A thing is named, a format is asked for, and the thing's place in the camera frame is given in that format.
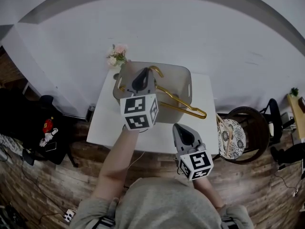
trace sleeve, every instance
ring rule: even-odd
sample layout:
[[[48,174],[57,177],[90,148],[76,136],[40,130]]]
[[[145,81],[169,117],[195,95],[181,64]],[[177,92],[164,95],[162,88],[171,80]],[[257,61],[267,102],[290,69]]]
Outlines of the sleeve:
[[[106,215],[109,205],[110,202],[102,198],[88,198],[83,200],[79,204],[76,215],[71,220],[70,228],[84,229],[93,227],[100,217]]]
[[[219,211],[219,214],[223,222],[227,219],[233,219],[239,229],[254,229],[254,225],[245,206],[225,206]]]

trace pink flower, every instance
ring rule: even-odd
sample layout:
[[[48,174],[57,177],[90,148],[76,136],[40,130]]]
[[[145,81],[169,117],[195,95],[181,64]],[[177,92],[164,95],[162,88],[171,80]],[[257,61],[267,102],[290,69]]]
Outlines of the pink flower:
[[[127,51],[126,44],[117,44],[114,48],[116,53],[125,53]]]

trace plastic container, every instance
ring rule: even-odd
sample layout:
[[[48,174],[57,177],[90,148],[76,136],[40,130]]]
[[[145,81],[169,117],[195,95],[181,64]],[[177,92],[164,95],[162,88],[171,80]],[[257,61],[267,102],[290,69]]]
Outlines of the plastic container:
[[[164,63],[128,62],[122,66],[113,89],[113,96],[117,99],[119,104],[120,99],[124,97],[124,92],[122,92],[119,87],[121,85],[126,85],[127,82],[131,80],[132,75],[138,70],[152,65],[157,66],[164,75],[164,77],[161,78],[156,71],[152,71],[159,86],[164,87],[187,104],[192,103],[192,79],[191,73],[187,68]],[[165,102],[183,109],[187,108],[183,104],[173,100],[163,91],[156,89],[156,95],[159,106],[159,113],[156,122],[169,124],[179,122],[184,113],[168,107],[160,106],[160,102]]]

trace gray sweatshirt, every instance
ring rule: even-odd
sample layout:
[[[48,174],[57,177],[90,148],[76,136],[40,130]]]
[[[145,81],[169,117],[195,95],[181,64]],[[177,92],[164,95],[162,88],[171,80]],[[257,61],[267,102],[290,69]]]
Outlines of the gray sweatshirt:
[[[254,228],[245,207],[225,207],[218,213],[202,193],[167,178],[137,181],[116,208],[100,198],[82,201],[70,228],[91,229],[106,215],[116,229],[229,229],[230,220],[239,229]]]

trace power strip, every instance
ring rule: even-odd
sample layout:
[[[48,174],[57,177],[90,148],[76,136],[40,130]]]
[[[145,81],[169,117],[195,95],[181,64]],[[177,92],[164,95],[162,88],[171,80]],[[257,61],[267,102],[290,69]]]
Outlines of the power strip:
[[[75,213],[73,212],[72,209],[67,210],[67,213],[64,215],[65,221],[70,223],[70,221],[74,215],[75,215]]]

